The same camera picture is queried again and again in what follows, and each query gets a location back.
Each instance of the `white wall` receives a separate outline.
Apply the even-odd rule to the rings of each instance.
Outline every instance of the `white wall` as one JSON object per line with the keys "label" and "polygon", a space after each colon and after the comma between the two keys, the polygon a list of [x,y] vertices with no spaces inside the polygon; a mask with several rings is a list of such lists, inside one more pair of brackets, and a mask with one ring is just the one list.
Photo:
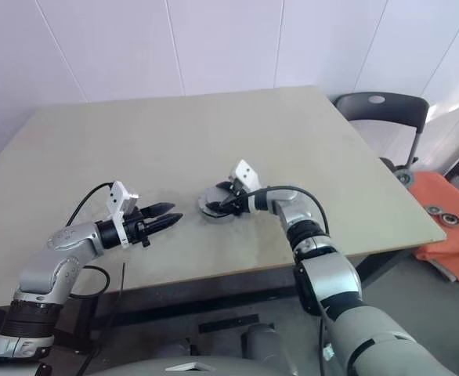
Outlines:
{"label": "white wall", "polygon": [[[419,168],[459,155],[459,0],[0,0],[0,151],[39,106],[319,85],[432,105]],[[403,161],[405,129],[365,132]]]}

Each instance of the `table leg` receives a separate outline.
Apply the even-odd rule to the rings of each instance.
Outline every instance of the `table leg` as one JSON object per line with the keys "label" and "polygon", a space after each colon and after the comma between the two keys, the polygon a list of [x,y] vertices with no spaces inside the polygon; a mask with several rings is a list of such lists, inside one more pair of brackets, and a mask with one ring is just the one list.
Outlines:
{"label": "table leg", "polygon": [[96,315],[99,297],[81,300],[80,308],[73,333],[55,330],[55,344],[69,349],[76,353],[88,353],[92,350],[93,341],[90,339],[92,331],[90,323]]}
{"label": "table leg", "polygon": [[398,251],[374,253],[368,255],[357,267],[362,288],[368,287],[380,276],[388,272],[402,259],[409,256],[416,248],[406,248]]}

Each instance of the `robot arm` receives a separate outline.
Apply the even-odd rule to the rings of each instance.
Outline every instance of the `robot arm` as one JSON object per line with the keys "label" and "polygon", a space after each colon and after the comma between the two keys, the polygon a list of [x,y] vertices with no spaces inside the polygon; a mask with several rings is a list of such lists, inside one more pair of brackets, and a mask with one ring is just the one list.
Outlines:
{"label": "robot arm", "polygon": [[[352,264],[313,218],[304,194],[292,190],[252,189],[257,174],[242,161],[229,182],[209,188],[199,200],[212,222],[243,212],[278,215],[295,259],[295,280],[304,310],[322,316],[334,352],[348,375],[452,375],[386,313],[362,299]],[[250,200],[249,193],[256,191]]]}
{"label": "robot arm", "polygon": [[38,360],[50,352],[60,310],[85,264],[120,244],[126,248],[142,242],[146,247],[149,235],[182,217],[165,214],[174,207],[169,203],[138,209],[137,196],[120,182],[113,185],[111,196],[111,219],[65,227],[28,261],[0,330],[0,373],[50,374],[50,367]]}

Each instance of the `beige tabletop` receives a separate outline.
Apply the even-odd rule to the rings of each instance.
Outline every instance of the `beige tabletop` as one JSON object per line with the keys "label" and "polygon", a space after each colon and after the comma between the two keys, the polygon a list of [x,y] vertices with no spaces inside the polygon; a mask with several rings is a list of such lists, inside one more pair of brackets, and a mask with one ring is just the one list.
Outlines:
{"label": "beige tabletop", "polygon": [[[121,180],[140,207],[170,201],[184,213],[151,246],[115,248],[95,261],[118,287],[147,287],[292,263],[277,218],[259,213],[206,223],[196,202],[245,159],[264,185],[294,184],[324,206],[346,255],[445,239],[445,233],[315,87],[46,107],[0,154],[0,306],[17,276],[87,192]],[[106,192],[76,222],[106,218]],[[102,277],[83,272],[76,291]]]}

